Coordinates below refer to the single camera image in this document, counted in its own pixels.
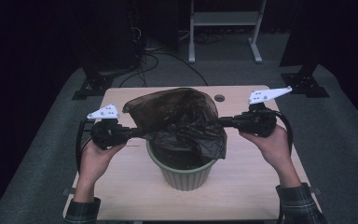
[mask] hand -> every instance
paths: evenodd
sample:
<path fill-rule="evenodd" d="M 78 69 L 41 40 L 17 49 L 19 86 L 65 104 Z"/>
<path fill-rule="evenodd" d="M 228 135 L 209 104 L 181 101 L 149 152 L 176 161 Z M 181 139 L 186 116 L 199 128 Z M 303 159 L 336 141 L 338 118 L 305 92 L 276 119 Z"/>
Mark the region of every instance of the hand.
<path fill-rule="evenodd" d="M 118 153 L 125 144 L 111 147 L 107 150 L 100 149 L 90 140 L 83 148 L 79 178 L 76 185 L 74 201 L 78 203 L 90 203 L 94 200 L 94 186 L 97 180 L 106 172 L 113 156 Z"/>
<path fill-rule="evenodd" d="M 260 149 L 264 160 L 277 172 L 283 188 L 301 185 L 290 157 L 287 132 L 283 127 L 277 125 L 272 134 L 266 138 L 251 133 L 240 133 L 240 136 L 251 141 Z"/>

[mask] table top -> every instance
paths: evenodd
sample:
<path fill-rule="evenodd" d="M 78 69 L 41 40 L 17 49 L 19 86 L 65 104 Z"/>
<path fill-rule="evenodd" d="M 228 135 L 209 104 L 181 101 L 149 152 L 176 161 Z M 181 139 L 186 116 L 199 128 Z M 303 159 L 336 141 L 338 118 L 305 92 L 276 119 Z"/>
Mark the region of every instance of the table top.
<path fill-rule="evenodd" d="M 102 107 L 114 104 L 121 112 L 125 103 L 138 96 L 176 88 L 109 89 L 103 98 Z M 225 96 L 224 102 L 215 102 L 219 117 L 232 117 L 248 111 L 247 99 L 252 90 L 268 89 L 267 86 L 191 88 L 205 92 L 212 98 L 217 94 Z M 274 100 L 265 102 L 265 105 L 278 110 Z M 129 114 L 120 113 L 118 121 L 123 126 L 135 127 Z M 132 138 L 115 155 L 108 170 L 96 184 L 95 196 L 102 200 L 98 219 L 147 221 L 278 218 L 279 198 L 275 190 L 275 186 L 279 185 L 277 174 L 264 161 L 256 146 L 238 135 L 238 130 L 225 130 L 226 158 L 217 161 L 206 182 L 191 191 L 170 187 L 148 156 L 145 140 Z M 292 160 L 301 181 L 309 183 L 294 147 Z M 63 215 L 72 198 L 73 195 L 68 197 Z"/>

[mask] gray carpet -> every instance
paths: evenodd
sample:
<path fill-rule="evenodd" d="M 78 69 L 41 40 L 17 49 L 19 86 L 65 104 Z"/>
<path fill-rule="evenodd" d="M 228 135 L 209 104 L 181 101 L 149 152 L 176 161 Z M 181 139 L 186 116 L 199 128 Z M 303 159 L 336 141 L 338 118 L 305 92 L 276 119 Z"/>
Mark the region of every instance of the gray carpet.
<path fill-rule="evenodd" d="M 256 64 L 243 35 L 225 35 L 215 44 L 196 45 L 196 63 L 192 67 L 211 86 L 281 88 L 285 84 L 280 74 L 299 69 L 279 67 L 287 38 L 288 34 L 260 34 L 257 45 L 264 62 Z M 157 45 L 153 42 L 148 47 Z M 187 51 L 187 45 L 182 45 L 178 52 L 171 49 L 156 52 L 174 54 L 186 61 Z M 182 61 L 167 54 L 154 56 L 158 65 L 145 73 L 145 81 L 134 76 L 122 87 L 205 85 Z M 155 62 L 155 58 L 144 56 L 143 70 Z M 113 87 L 130 75 L 116 78 Z M 287 94 L 276 101 L 291 121 L 296 150 L 312 186 L 322 191 L 318 200 L 329 222 L 358 223 L 358 112 L 333 74 L 318 66 L 314 77 L 330 98 Z M 62 191 L 72 186 L 76 175 L 74 148 L 78 124 L 87 113 L 99 108 L 103 99 L 93 96 L 71 100 L 84 79 L 85 74 L 79 68 L 57 96 L 0 201 L 0 223 L 62 223 L 66 203 Z"/>

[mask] sleeve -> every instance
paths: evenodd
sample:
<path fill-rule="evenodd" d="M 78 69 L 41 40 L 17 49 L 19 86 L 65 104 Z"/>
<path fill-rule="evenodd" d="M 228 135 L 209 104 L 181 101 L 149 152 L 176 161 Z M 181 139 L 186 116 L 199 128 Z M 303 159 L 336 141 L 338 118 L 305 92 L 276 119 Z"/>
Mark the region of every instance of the sleeve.
<path fill-rule="evenodd" d="M 94 198 L 93 203 L 76 203 L 72 200 L 66 212 L 65 223 L 96 223 L 100 204 L 99 198 Z"/>
<path fill-rule="evenodd" d="M 297 188 L 276 187 L 287 224 L 326 224 L 327 220 L 319 211 L 310 194 L 307 183 Z"/>

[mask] black plastic bag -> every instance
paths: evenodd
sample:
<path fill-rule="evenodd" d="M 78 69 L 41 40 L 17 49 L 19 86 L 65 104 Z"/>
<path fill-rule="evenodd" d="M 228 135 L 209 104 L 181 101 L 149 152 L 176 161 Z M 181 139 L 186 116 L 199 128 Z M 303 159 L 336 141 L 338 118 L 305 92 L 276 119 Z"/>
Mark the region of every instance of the black plastic bag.
<path fill-rule="evenodd" d="M 194 169 L 226 157 L 227 135 L 212 98 L 191 88 L 159 91 L 127 102 L 154 155 L 174 169 Z"/>

